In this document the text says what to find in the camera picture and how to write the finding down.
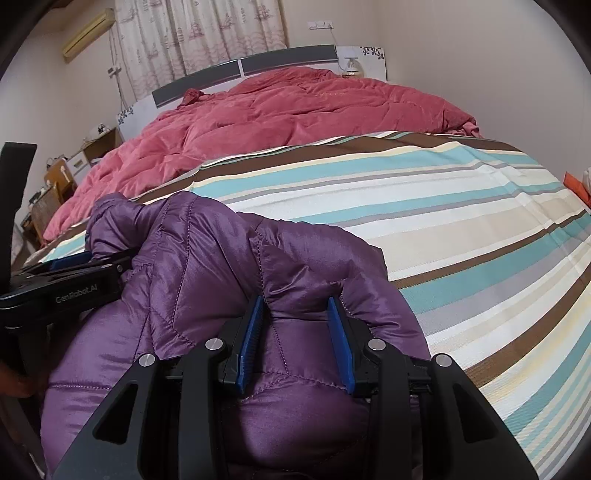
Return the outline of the purple quilted down jacket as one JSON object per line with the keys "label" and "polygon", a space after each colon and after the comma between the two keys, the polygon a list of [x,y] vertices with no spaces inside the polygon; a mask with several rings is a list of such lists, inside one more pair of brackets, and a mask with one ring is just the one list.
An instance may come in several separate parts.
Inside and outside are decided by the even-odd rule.
{"label": "purple quilted down jacket", "polygon": [[236,213],[189,192],[149,205],[110,194],[92,209],[86,247],[98,258],[136,255],[121,298],[90,315],[49,377],[41,444],[50,470],[139,356],[188,353],[256,296],[273,322],[256,385],[223,437],[233,478],[330,478],[362,451],[369,410],[339,380],[329,298],[403,353],[430,354],[382,251],[338,227]]}

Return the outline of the white drawer cabinet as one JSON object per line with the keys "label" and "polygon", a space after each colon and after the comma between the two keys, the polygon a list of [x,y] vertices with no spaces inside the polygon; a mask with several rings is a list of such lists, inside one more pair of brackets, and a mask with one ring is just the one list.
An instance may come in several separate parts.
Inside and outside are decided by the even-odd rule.
{"label": "white drawer cabinet", "polygon": [[92,165],[90,164],[83,150],[68,158],[66,160],[66,165],[77,186],[81,184],[85,176],[92,168]]}

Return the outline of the wooden shelf cabinet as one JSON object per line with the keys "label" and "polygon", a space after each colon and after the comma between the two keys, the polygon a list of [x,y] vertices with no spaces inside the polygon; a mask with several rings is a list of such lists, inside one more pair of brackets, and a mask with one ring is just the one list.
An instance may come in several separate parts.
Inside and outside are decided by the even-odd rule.
{"label": "wooden shelf cabinet", "polygon": [[91,162],[97,158],[103,158],[108,152],[120,146],[121,143],[119,130],[112,128],[103,132],[96,139],[86,142],[82,151],[86,159]]}

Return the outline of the striped bed sheet mattress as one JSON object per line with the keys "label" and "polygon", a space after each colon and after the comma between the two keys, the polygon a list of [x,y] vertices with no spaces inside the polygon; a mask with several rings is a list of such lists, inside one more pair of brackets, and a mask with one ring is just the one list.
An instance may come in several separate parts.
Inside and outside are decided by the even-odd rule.
{"label": "striped bed sheet mattress", "polygon": [[434,353],[450,354],[543,479],[588,475],[590,212],[516,148],[382,132],[231,155],[176,192],[379,248]]}

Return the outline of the patterned window curtain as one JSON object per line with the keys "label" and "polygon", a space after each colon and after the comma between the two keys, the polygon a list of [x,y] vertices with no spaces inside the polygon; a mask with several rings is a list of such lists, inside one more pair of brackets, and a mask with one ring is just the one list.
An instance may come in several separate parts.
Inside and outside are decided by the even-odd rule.
{"label": "patterned window curtain", "polygon": [[276,0],[128,0],[114,13],[136,99],[187,75],[287,47]]}

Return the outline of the red quilted comforter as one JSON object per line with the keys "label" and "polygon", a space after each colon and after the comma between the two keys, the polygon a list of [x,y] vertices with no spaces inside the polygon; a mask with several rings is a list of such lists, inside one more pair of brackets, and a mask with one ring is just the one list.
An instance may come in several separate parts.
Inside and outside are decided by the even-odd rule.
{"label": "red quilted comforter", "polygon": [[89,171],[43,236],[87,218],[104,195],[134,198],[209,160],[383,131],[480,134],[472,115],[441,97],[325,69],[273,70],[214,94],[189,89]]}

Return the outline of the bedside lamp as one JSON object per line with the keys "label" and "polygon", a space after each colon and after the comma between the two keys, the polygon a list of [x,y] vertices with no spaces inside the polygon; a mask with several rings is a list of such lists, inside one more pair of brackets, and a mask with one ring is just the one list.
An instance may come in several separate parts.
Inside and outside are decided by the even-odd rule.
{"label": "bedside lamp", "polygon": [[363,66],[355,56],[346,56],[346,66],[342,67],[343,78],[364,78]]}

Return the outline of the orange red object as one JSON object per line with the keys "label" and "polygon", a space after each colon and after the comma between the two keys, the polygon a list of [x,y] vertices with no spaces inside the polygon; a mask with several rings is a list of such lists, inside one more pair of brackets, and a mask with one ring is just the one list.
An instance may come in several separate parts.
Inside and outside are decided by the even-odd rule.
{"label": "orange red object", "polygon": [[563,178],[563,185],[572,191],[588,208],[591,208],[590,193],[581,180],[566,172]]}

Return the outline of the wall thermostat controller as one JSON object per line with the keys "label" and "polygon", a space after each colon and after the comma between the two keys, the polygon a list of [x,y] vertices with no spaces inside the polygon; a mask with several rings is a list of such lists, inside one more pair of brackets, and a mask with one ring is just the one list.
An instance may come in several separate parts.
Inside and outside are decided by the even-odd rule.
{"label": "wall thermostat controller", "polygon": [[113,77],[114,75],[118,75],[121,71],[119,66],[113,66],[107,70],[107,74],[109,77]]}

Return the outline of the beige wall air conditioner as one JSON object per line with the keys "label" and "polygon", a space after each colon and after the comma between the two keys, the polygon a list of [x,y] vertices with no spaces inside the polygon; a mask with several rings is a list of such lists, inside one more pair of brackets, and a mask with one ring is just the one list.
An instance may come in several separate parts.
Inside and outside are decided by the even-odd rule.
{"label": "beige wall air conditioner", "polygon": [[73,35],[62,47],[62,58],[70,63],[84,49],[106,33],[115,23],[112,8],[106,8],[87,23],[79,32]]}

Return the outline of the white wall socket strip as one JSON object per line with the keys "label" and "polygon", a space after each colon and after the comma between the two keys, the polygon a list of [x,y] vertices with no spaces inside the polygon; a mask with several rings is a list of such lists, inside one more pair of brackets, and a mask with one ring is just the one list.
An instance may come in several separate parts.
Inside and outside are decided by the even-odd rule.
{"label": "white wall socket strip", "polygon": [[329,20],[308,21],[309,30],[332,30],[332,28],[334,26],[332,25],[332,21]]}

